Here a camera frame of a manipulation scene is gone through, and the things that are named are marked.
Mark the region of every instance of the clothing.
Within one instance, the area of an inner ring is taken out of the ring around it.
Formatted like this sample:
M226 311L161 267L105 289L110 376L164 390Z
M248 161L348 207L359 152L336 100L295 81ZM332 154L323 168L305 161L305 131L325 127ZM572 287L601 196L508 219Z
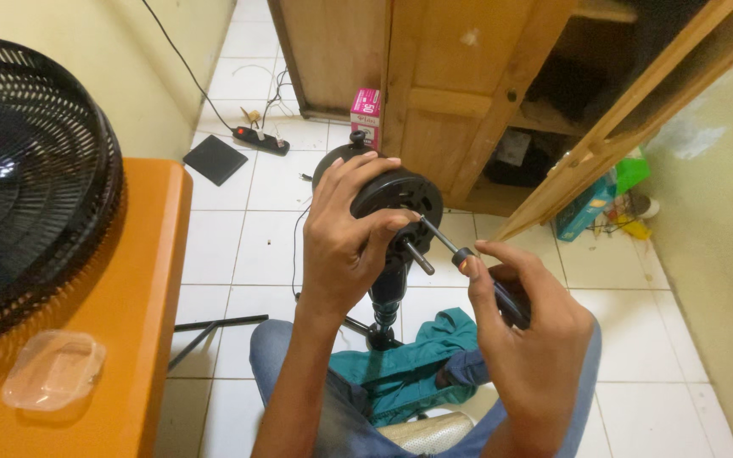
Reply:
M260 324L251 336L250 362L256 378L262 402L267 405L288 352L292 324L287 321L270 319ZM556 456L567 458L575 456L582 440L590 413L596 377L601 358L601 329L596 323L584 367L579 378L576 393L576 406L573 418L565 434L565 441ZM479 349L458 352L446 363L450 380L466 380L475 384L489 381L484 369ZM317 457L404 457L415 454L403 450L394 442L381 435L370 424L364 414L369 410L367 391L361 386L350 383L335 371L327 371L324 386L321 420L316 436L314 455ZM498 400L476 426L460 442L449 450L436 455L437 458L463 458L479 456L491 432L496 429L507 413Z
M453 308L427 321L414 342L386 351L341 351L330 357L330 369L367 392L373 426L402 423L446 403L471 399L479 384L454 384L438 390L437 370L453 355L477 348L476 324Z

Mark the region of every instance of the black tablet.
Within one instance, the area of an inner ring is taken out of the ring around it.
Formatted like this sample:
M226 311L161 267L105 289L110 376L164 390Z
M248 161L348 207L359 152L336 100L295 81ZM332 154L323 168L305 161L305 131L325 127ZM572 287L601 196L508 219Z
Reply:
M182 159L217 186L229 179L248 158L213 135L203 140Z

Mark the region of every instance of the blue box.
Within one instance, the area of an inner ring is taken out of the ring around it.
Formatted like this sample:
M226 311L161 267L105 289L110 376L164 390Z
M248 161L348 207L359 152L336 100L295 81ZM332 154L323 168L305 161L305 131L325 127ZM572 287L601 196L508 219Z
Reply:
M612 173L597 179L573 202L556 215L556 238L572 242L592 224L616 196L616 179Z

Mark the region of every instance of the stool seat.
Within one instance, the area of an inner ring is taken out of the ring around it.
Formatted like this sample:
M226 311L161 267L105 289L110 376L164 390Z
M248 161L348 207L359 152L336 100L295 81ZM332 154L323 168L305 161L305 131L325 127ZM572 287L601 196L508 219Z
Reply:
M471 418L461 411L455 411L417 422L382 426L378 432L407 452L432 455L452 448L473 427Z

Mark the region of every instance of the blue jeans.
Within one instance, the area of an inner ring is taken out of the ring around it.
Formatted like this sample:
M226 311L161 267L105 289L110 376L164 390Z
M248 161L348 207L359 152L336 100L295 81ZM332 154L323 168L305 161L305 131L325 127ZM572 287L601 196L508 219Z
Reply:
M282 362L288 352L293 325L287 321L270 319L260 324L251 336L251 367L257 379L262 402L267 405L273 393ZM576 406L573 419L565 435L565 442L556 456L576 455L579 442L587 424L596 377L601 358L601 329L596 323L593 337L587 347L584 368L579 378ZM480 385L490 381L480 350L466 351L452 356L446 363L446 376L452 383ZM366 419L369 402L366 390L344 380L332 370L327 370L327 383L316 436L314 455L319 457L413 457L394 442L381 435ZM479 456L491 432L496 429L507 413L501 401L480 420L465 438L449 450L439 453L438 458Z

